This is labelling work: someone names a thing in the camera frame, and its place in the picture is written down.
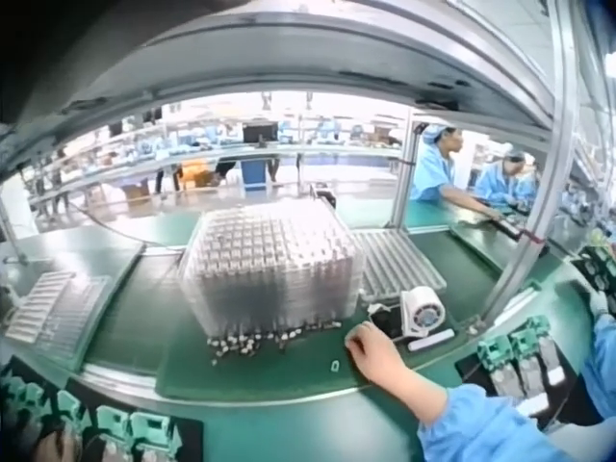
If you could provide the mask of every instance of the green table surface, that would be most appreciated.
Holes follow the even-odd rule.
[[[391,201],[341,200],[339,213],[351,227],[380,226],[387,221],[390,207]],[[409,205],[408,212],[407,224],[411,227],[448,225],[465,215],[456,214],[452,210],[439,212],[438,207],[414,203]],[[181,213],[124,221],[115,223],[114,227],[147,241],[181,245],[190,237],[196,220],[196,214]],[[65,249],[73,250],[66,240],[75,243],[77,248],[74,251],[107,248],[111,252],[111,248],[128,245],[123,238],[98,228],[71,230],[70,238],[63,237],[62,233],[68,232],[54,232],[46,237],[26,240],[28,242],[23,248],[30,255],[44,256],[52,255],[53,247],[60,244]],[[476,313],[498,277],[496,269],[478,252],[474,252],[467,244],[460,243],[448,231],[414,234],[413,241],[448,281],[448,289],[442,299],[448,307],[451,321],[458,323]],[[160,260],[152,265],[152,261],[148,259],[154,258]],[[99,324],[87,361],[125,368],[132,372],[158,374],[163,369],[161,366],[174,354],[175,348],[189,352],[184,349],[190,348],[188,340],[186,346],[179,347],[174,339],[177,337],[176,329],[180,328],[181,332],[181,326],[185,322],[183,320],[189,319],[190,316],[187,306],[183,306],[180,301],[182,296],[177,286],[167,278],[173,271],[174,258],[144,257],[136,265]],[[524,322],[528,316],[544,314],[551,322],[555,341],[578,370],[591,342],[590,317],[585,312],[578,293],[570,284],[579,279],[578,273],[573,267],[556,258],[544,258],[532,269],[531,278],[540,284],[539,295],[487,335],[507,333]],[[136,319],[141,321],[139,332],[135,332]],[[334,331],[332,337],[324,341],[328,347],[314,351],[314,361],[320,363],[318,379],[314,383],[318,383],[322,389],[347,389],[341,393],[295,403],[232,407],[128,396],[111,389],[108,393],[113,398],[123,399],[151,412],[203,421],[205,460],[208,461],[282,462],[290,457],[300,462],[422,460],[419,442],[415,436],[417,423],[406,409],[375,388],[348,389],[349,385],[362,382],[352,372],[344,354],[343,333],[344,330]],[[186,335],[186,338],[193,336],[198,336],[198,333],[193,332],[190,336]],[[436,346],[427,353],[407,353],[404,358],[409,366],[426,377],[452,387],[461,383],[454,363],[472,354],[478,340],[480,339],[467,339],[464,334],[459,333],[455,339]],[[113,349],[113,342],[121,342],[127,351],[119,351],[122,348]],[[192,356],[197,356],[197,352],[190,351]],[[63,386],[69,377],[67,371],[45,358],[23,351],[19,351],[19,356],[59,386]],[[338,374],[322,372],[329,370],[332,359],[341,361],[341,371]],[[270,381],[262,379],[261,384],[275,384],[277,379],[281,389],[289,391],[299,384],[299,381],[293,385],[290,380],[280,378],[282,371],[277,368],[283,367],[282,363],[277,362],[272,366],[273,370],[253,372],[273,375]],[[258,382],[251,376],[244,380]],[[244,384],[244,387],[249,388],[250,383]],[[273,390],[270,385],[266,388],[268,393]]]

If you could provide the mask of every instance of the workstation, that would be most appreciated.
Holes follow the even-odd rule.
[[[115,98],[108,96],[107,107],[78,115],[66,112],[62,123],[57,115],[42,116],[16,134],[15,158],[6,164],[13,176],[19,175],[17,166],[27,159],[32,163],[27,167],[31,170],[22,171],[26,182],[36,182],[37,175],[45,178],[58,165],[80,165],[74,169],[79,173],[59,187],[50,182],[44,193],[32,194],[27,205],[35,209],[64,193],[74,201],[103,184],[122,189],[139,184],[142,178],[152,183],[161,170],[164,189],[173,189],[169,182],[176,170],[172,167],[197,160],[211,173],[221,159],[232,158],[239,164],[237,183],[195,182],[180,192],[199,188],[214,192],[210,205],[197,202],[191,208],[159,210],[148,217],[105,221],[85,204],[77,212],[92,215],[88,223],[20,239],[18,229],[11,227],[3,196],[0,218],[6,241],[0,251],[7,300],[2,305],[0,362],[5,366],[2,387],[9,397],[3,404],[3,425],[19,428],[25,451],[30,453],[51,431],[70,428],[82,444],[83,460],[92,461],[126,460],[128,454],[135,460],[178,462],[201,458],[282,461],[290,453],[302,461],[423,460],[417,420],[371,386],[348,357],[345,335],[366,320],[396,341],[409,368],[443,386],[475,383],[491,395],[519,398],[521,412],[537,418],[546,430],[575,412],[566,406],[567,398],[589,353],[592,332],[578,286],[595,281],[598,272],[601,284],[610,284],[608,262],[613,259],[604,226],[597,224],[605,218],[601,204],[609,200],[610,182],[591,171],[588,166],[598,157],[593,153],[589,159],[585,143],[579,142],[582,135],[588,137],[580,133],[584,127],[576,118],[582,79],[566,79],[549,87],[504,41],[482,35],[479,23],[474,23],[477,42],[458,37],[461,25],[470,27],[471,17],[452,14],[447,19],[452,21],[446,28],[449,35],[442,32],[442,25],[438,29],[439,45],[456,42],[480,63],[464,64],[454,54],[447,55],[446,46],[426,42],[419,31],[416,37],[408,37],[412,33],[406,31],[425,28],[443,13],[440,6],[411,3],[396,5],[396,13],[357,6],[394,21],[398,33],[351,20],[345,13],[328,13],[325,17],[339,31],[317,30],[309,35],[311,21],[322,22],[323,16],[292,12],[296,15],[293,27],[298,21],[305,21],[306,27],[289,38],[295,40],[290,47],[299,47],[305,40],[333,37],[341,41],[344,52],[333,53],[330,62],[343,60],[340,66],[348,65],[354,74],[339,76],[340,80],[327,74],[323,63],[328,58],[321,55],[311,63],[322,78],[308,82],[303,76],[301,80],[298,64],[295,75],[272,73],[271,82],[259,85],[238,81],[229,60],[211,57],[208,62],[220,64],[217,75],[227,72],[229,79],[222,83],[212,75],[198,93],[204,97],[225,92],[245,98],[259,95],[269,108],[264,104],[258,115],[208,115],[193,117],[187,124],[185,119],[167,123],[162,114],[160,122],[153,117],[151,126],[133,126],[108,140],[95,141],[95,148],[67,152],[66,160],[55,160],[55,165],[40,165],[43,157],[63,147],[68,151],[72,141],[100,130],[97,127],[111,132],[120,117],[134,117],[153,106],[177,107],[178,101],[186,100],[183,95],[187,99],[195,95],[189,83],[183,84],[188,90],[170,84],[166,88],[163,82],[177,79],[140,72],[145,78],[158,79],[140,82],[140,94],[142,89],[165,89],[153,93],[155,101],[129,98],[134,94],[131,85],[136,85],[126,80],[132,66],[148,64],[146,58],[157,61],[156,55],[139,53],[173,44],[177,50],[161,53],[179,60],[179,50],[190,46],[182,43],[184,38],[177,32],[176,39],[136,51],[137,56],[110,68],[105,79],[75,91],[95,100],[110,91],[105,82],[126,84],[124,89],[113,87]],[[552,44],[553,52],[560,54],[557,61],[564,74],[578,76],[582,45],[576,42],[573,49],[563,45],[573,36],[562,31],[575,30],[577,40],[586,37],[577,28],[579,12],[568,2],[548,3],[553,8],[550,22],[562,38]],[[225,39],[229,54],[240,59],[245,53],[236,42],[239,39],[233,38],[237,30],[231,29],[246,23],[245,15],[282,21],[275,26],[281,28],[279,33],[293,29],[284,23],[290,20],[289,12],[249,8],[203,18],[201,28],[206,32],[202,34]],[[229,31],[224,31],[225,24]],[[379,35],[403,47],[362,38],[363,46],[373,50],[371,56],[385,55],[386,62],[413,60],[413,67],[424,69],[424,75],[399,70],[397,78],[409,82],[409,88],[402,90],[392,82],[357,79],[364,69],[351,58],[359,38],[351,37],[350,30],[358,27],[373,33],[377,29]],[[247,26],[241,34],[245,34],[242,43],[269,37]],[[430,56],[439,60],[429,60],[417,51],[420,48],[429,49]],[[522,77],[502,72],[490,58],[492,51]],[[286,52],[280,50],[280,63],[288,58]],[[272,63],[261,64],[279,68],[275,58],[264,59]],[[302,59],[305,65],[311,56]],[[421,65],[421,60],[429,65]],[[183,68],[186,75],[193,75],[187,68],[193,64],[169,68]],[[254,75],[261,75],[256,62],[247,66]],[[395,69],[389,71],[391,78],[396,77]],[[466,84],[454,84],[448,90],[425,84],[439,75]],[[302,117],[293,113],[289,125],[284,116],[274,114],[281,89],[302,95],[310,90],[311,94],[302,101],[310,103],[310,109],[304,108]],[[310,134],[319,132],[323,115],[307,120],[305,112],[314,114],[318,97],[327,98],[328,92],[336,91],[396,101],[403,111],[390,117],[387,133],[398,130],[390,138],[399,142],[352,136],[353,126],[359,125],[355,121],[347,124],[345,134],[344,124],[337,128],[332,114],[331,136],[309,143]],[[357,119],[366,122],[364,117]],[[207,136],[212,125],[216,142]],[[233,127],[220,128],[225,125]],[[418,167],[426,142],[420,127],[425,130],[425,125],[457,127],[463,137],[478,133],[524,151],[541,172],[536,196],[528,202],[505,204],[500,208],[505,218],[499,220],[443,200],[413,199],[413,188],[425,180]],[[269,131],[257,133],[255,140],[245,130],[254,126],[266,126]],[[180,142],[186,136],[190,139]],[[42,149],[45,143],[40,140],[46,137],[53,142]],[[161,148],[144,149],[139,158],[131,154],[158,138],[164,141]],[[105,166],[110,151],[121,160],[112,159]],[[100,153],[102,160],[100,164],[89,161],[97,167],[86,171],[80,159],[92,159],[92,152],[95,159]],[[302,168],[296,168],[298,155]],[[326,181],[311,176],[311,168],[320,167],[317,159],[336,164]],[[267,175],[271,160],[280,160],[276,182]],[[293,173],[292,185],[286,184],[285,167]],[[337,176],[352,167],[373,169],[382,176],[354,180],[365,184],[356,193],[344,182],[336,184]],[[471,182],[473,168],[477,165],[470,162],[462,188],[470,195],[476,185]],[[374,193],[374,178],[386,185],[379,194]],[[588,193],[564,200],[568,183]],[[234,191],[230,202],[214,199],[217,192],[227,190]],[[591,235],[607,253],[588,249],[597,243],[591,243]],[[285,250],[279,255],[283,242]],[[257,251],[263,252],[259,258]],[[415,306],[407,298],[419,297],[420,292],[414,292],[418,289],[436,298]],[[530,353],[519,348],[525,343]],[[528,376],[518,377],[512,366],[530,357],[532,383],[525,381],[530,380]],[[497,379],[501,372],[509,373],[507,380]]]

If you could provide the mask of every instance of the forearm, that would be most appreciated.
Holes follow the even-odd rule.
[[[462,207],[463,209],[472,210],[473,212],[478,212],[483,215],[488,215],[488,211],[490,210],[490,207],[483,205],[481,202],[479,202],[467,192],[459,190],[457,188],[442,188],[441,197],[443,197],[447,202],[450,202],[453,205],[457,205],[458,207]]]
[[[431,425],[447,408],[448,393],[442,386],[404,368],[384,387],[404,404],[423,425]]]

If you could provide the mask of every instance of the metal post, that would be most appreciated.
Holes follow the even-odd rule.
[[[408,205],[409,193],[415,173],[415,163],[417,161],[417,148],[419,137],[415,133],[417,127],[413,119],[413,108],[409,108],[404,131],[404,141],[402,142],[402,155],[398,169],[398,182],[396,184],[396,195],[394,196],[394,206],[392,216],[387,223],[388,228],[404,227],[406,218],[406,207]]]
[[[2,228],[5,239],[13,248],[14,256],[17,257],[19,263],[26,265],[28,263],[28,257],[26,257],[26,254],[23,253],[19,248],[19,245],[17,245],[17,236],[15,235],[13,226],[9,220],[9,214],[7,213],[7,209],[4,207],[4,201],[2,198],[0,198],[0,227]]]
[[[520,289],[536,262],[557,211],[560,194],[575,157],[574,132],[578,127],[578,57],[573,35],[573,0],[549,0],[555,69],[555,102],[552,142],[537,200],[526,233],[502,272],[487,306],[480,330],[489,328]]]

